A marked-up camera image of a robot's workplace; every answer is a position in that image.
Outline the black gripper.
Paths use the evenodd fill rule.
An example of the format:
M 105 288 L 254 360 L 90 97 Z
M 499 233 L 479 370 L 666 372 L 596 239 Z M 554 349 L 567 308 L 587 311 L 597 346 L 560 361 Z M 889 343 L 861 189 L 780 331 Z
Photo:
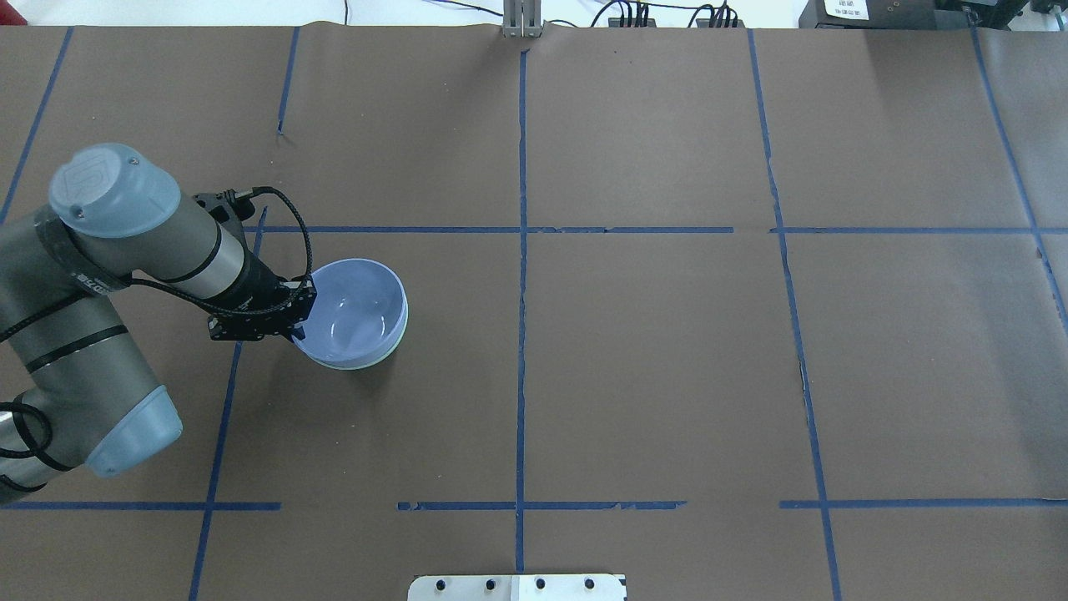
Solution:
M 262 341 L 281 336 L 293 343 L 307 338 L 305 327 L 317 290 L 312 278 L 277 276 L 250 250 L 244 269 L 229 288 L 207 304 L 227 315 L 209 317 L 211 341 Z

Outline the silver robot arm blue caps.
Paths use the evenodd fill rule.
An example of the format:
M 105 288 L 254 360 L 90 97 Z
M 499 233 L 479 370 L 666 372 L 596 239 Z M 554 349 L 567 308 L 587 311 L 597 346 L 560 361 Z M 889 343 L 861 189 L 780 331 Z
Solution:
M 180 438 L 115 292 L 150 288 L 194 305 L 213 341 L 304 337 L 312 244 L 299 276 L 274 274 L 244 235 L 262 194 L 281 200 L 308 236 L 274 187 L 186 195 L 144 154 L 103 142 L 57 168 L 45 205 L 3 225 L 3 341 L 33 383 L 3 401 L 3 505 L 80 466 L 115 477 Z

